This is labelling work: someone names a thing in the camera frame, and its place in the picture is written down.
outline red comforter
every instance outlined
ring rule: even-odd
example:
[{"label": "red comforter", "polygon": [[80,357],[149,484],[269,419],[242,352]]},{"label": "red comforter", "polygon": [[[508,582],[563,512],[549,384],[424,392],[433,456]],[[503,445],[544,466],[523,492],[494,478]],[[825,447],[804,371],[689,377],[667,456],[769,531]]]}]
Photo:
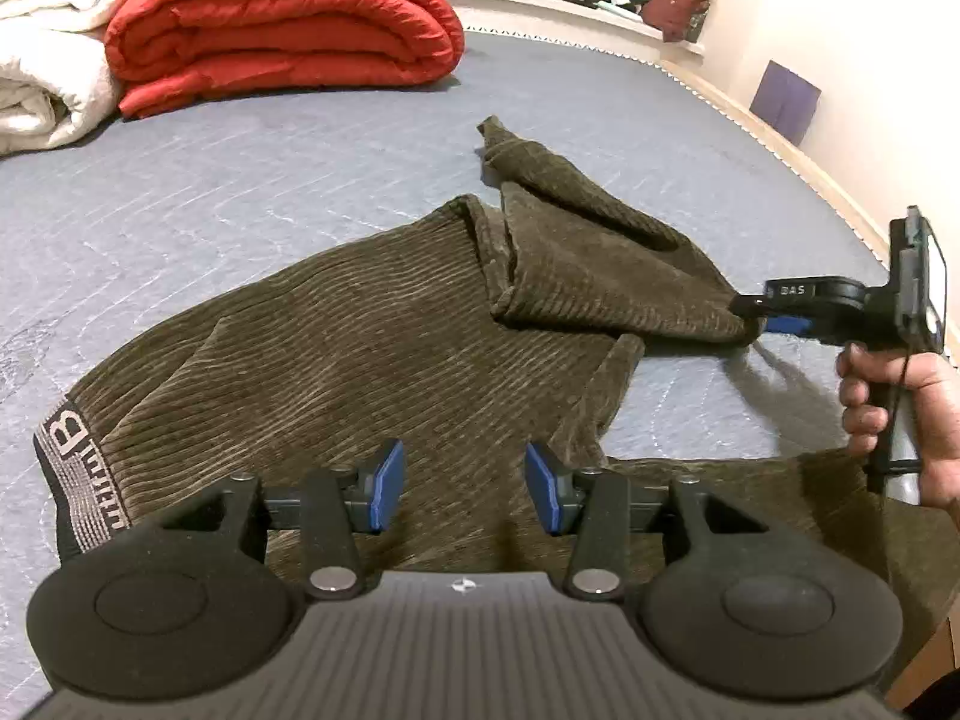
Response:
[{"label": "red comforter", "polygon": [[104,42],[128,117],[254,89],[413,86],[464,51],[446,0],[127,0]]}]

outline bed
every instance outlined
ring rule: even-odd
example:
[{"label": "bed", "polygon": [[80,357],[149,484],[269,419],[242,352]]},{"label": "bed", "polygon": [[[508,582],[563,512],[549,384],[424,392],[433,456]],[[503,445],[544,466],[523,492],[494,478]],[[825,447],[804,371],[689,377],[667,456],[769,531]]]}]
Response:
[{"label": "bed", "polygon": [[[465,191],[496,203],[475,153],[493,113],[690,235],[741,292],[773,276],[885,280],[826,201],[670,74],[517,36],[470,33],[453,76],[429,88],[203,103],[0,160],[0,718],[48,689],[24,632],[32,589],[56,567],[31,445],[40,418],[117,346],[205,298]],[[834,355],[779,336],[724,354],[661,344],[605,448],[837,446]]]}]

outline ribbed fabric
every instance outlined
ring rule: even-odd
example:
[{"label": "ribbed fabric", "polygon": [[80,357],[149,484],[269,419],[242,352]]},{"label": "ribbed fabric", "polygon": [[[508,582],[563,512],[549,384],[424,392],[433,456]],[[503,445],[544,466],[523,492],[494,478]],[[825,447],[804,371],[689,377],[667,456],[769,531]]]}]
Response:
[{"label": "ribbed fabric", "polygon": [[[461,196],[317,254],[162,322],[71,389],[37,435],[64,557],[235,469],[292,484],[400,437],[406,491],[391,531],[362,539],[368,565],[563,565],[568,542],[541,533],[526,494],[526,440],[549,440],[573,466],[606,464],[598,437],[641,337],[747,343],[758,328],[728,312],[733,289],[684,235],[497,119],[480,130],[500,210]],[[92,444],[71,455],[80,430]],[[662,484],[680,466],[624,467]],[[893,570],[909,647],[946,613],[960,544],[942,512],[880,512],[839,456],[698,469],[885,578]],[[91,528],[98,506],[109,525]],[[936,544],[936,566],[911,551],[918,541]],[[637,538],[634,558],[638,576],[656,568],[659,543]],[[269,560],[295,570],[296,536],[274,539]]]}]

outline wall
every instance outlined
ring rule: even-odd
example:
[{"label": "wall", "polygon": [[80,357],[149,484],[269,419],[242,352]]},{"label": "wall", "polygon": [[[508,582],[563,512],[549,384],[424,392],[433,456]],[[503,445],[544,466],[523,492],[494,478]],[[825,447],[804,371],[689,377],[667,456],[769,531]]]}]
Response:
[{"label": "wall", "polygon": [[960,0],[716,0],[699,70],[749,105],[769,60],[822,90],[803,151],[886,233],[920,205],[960,316]]}]

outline person's arm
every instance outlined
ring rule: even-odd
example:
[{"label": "person's arm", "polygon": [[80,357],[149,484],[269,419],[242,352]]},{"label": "person's arm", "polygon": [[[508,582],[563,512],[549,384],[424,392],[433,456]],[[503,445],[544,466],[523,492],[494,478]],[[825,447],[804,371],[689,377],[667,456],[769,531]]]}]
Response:
[{"label": "person's arm", "polygon": [[[851,343],[837,357],[840,402],[846,407],[843,428],[854,456],[866,456],[877,446],[877,434],[889,418],[885,409],[867,404],[870,382],[899,384],[902,372],[902,351],[868,352]],[[938,354],[915,354],[904,386],[914,391],[923,460],[920,501],[949,511],[960,528],[960,374]]]}]

